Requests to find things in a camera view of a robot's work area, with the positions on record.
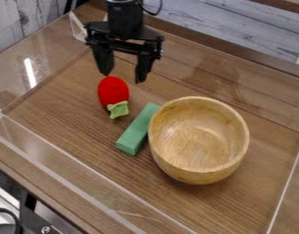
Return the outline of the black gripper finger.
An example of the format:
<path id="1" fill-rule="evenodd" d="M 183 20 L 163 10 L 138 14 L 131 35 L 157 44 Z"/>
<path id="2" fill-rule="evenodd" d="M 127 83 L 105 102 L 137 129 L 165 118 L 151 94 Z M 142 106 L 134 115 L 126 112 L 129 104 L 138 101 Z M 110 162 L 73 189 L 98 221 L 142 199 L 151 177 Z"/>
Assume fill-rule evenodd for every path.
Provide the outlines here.
<path id="1" fill-rule="evenodd" d="M 135 82 L 141 83 L 147 79 L 150 73 L 150 53 L 142 51 L 138 54 L 138 63 L 135 67 Z"/>
<path id="2" fill-rule="evenodd" d="M 110 45 L 93 44 L 93 54 L 97 66 L 103 75 L 109 75 L 114 69 L 114 50 Z"/>

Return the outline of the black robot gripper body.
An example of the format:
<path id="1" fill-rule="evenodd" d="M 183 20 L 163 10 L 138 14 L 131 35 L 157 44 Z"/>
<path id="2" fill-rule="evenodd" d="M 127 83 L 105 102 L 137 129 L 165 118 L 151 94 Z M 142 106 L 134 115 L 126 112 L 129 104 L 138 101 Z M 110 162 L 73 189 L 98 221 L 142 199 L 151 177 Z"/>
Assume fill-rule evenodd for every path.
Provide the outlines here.
<path id="1" fill-rule="evenodd" d="M 134 55 L 145 51 L 153 59 L 162 58 L 165 36 L 151 28 L 111 28 L 107 21 L 89 22 L 85 28 L 87 44 L 99 59 L 113 56 L 115 51 Z"/>

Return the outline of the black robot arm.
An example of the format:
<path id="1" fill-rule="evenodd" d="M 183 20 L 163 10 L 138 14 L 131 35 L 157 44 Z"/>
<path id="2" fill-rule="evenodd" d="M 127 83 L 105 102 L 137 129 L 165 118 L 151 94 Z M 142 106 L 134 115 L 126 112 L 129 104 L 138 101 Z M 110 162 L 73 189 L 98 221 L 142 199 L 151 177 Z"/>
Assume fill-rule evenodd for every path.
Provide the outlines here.
<path id="1" fill-rule="evenodd" d="M 115 67 L 117 51 L 137 55 L 135 82 L 145 82 L 153 64 L 162 58 L 165 36 L 145 25 L 143 13 L 157 16 L 163 8 L 151 12 L 143 0 L 106 0 L 107 20 L 85 24 L 86 43 L 93 49 L 97 66 L 103 75 Z"/>

